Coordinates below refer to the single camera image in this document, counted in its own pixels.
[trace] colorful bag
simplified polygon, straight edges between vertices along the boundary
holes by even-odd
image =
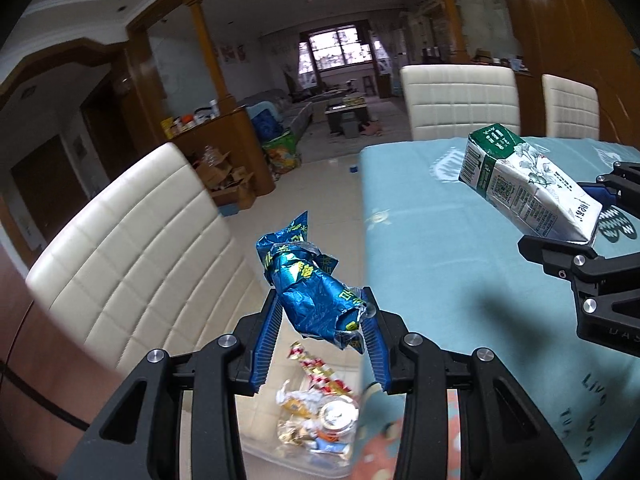
[[[296,137],[287,130],[276,139],[265,142],[263,150],[269,157],[273,171],[277,174],[288,173],[300,166],[300,156],[296,152]]]

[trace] stool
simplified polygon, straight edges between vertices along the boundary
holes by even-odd
[[[369,90],[371,90],[372,95],[378,95],[376,86],[373,84],[373,79],[370,75],[362,76],[362,87],[364,88],[365,95],[369,95]]]

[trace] bottle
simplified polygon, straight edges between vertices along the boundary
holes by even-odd
[[[202,161],[208,164],[209,166],[215,166],[218,163],[216,154],[213,152],[213,148],[211,146],[205,147]]]
[[[213,99],[209,101],[209,105],[211,106],[211,118],[215,119],[220,115],[220,108],[218,107],[218,100]]]

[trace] green carton label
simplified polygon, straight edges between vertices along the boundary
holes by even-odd
[[[501,124],[492,124],[476,130],[469,135],[469,139],[494,159],[507,158],[513,155],[514,148],[524,142],[519,136]]]
[[[514,148],[524,140],[501,124],[492,124],[476,130],[469,135],[469,139],[486,153],[476,185],[476,191],[482,198],[486,198],[486,190],[489,187],[491,174],[494,172],[495,161],[512,155]]]

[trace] qr code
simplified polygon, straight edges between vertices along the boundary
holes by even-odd
[[[506,205],[511,205],[515,190],[516,187],[511,182],[507,182],[499,174],[495,176],[491,192],[498,200]]]

